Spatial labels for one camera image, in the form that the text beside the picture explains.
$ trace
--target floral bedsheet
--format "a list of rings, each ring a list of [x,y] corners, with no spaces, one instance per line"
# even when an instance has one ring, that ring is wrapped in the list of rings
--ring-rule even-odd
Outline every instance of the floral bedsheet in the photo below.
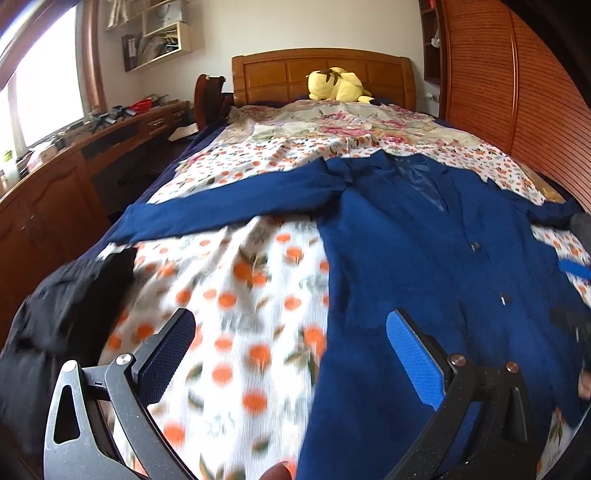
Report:
[[[427,115],[397,106],[301,100],[282,109],[234,109],[224,132],[181,164],[150,202],[318,157],[367,157],[380,148],[423,153],[536,204],[544,201],[510,157]],[[568,232],[532,231],[559,255],[589,261]],[[255,217],[246,225],[136,246],[135,285],[100,363],[136,351],[177,308],[190,309],[197,333],[162,400],[148,408],[156,424],[202,480],[257,480],[281,461],[294,473],[326,349],[330,267],[316,224],[302,216]],[[591,305],[588,283],[570,279]],[[572,433],[556,412],[540,476]],[[117,424],[114,436],[126,462],[142,472]]]

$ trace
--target window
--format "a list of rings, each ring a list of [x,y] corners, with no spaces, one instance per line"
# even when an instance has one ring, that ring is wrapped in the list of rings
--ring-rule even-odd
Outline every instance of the window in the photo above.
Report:
[[[0,93],[0,148],[6,150],[4,144],[14,142],[20,157],[29,148],[83,117],[74,7],[37,40]]]

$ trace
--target blue jacket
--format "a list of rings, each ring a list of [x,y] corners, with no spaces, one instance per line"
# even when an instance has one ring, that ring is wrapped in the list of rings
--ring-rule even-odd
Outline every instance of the blue jacket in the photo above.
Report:
[[[184,235],[256,215],[315,217],[330,262],[328,348],[298,477],[378,480],[433,415],[386,337],[397,308],[447,352],[491,367],[516,361],[540,451],[555,406],[579,421],[581,356],[574,336],[551,325],[550,309],[588,309],[556,252],[530,229],[530,222],[564,226],[578,211],[574,202],[535,206],[423,155],[378,151],[132,205],[111,241]]]

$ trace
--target yellow plush toy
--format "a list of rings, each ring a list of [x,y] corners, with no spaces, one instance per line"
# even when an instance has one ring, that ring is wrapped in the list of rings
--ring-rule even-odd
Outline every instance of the yellow plush toy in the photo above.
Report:
[[[371,93],[363,89],[357,75],[338,67],[310,73],[308,75],[308,90],[312,100],[365,103],[373,100]]]

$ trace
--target wooden wardrobe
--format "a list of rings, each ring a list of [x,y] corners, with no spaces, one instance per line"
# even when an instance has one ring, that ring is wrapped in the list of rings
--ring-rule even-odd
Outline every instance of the wooden wardrobe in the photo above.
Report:
[[[500,0],[437,0],[440,116],[556,180],[591,212],[591,110]]]

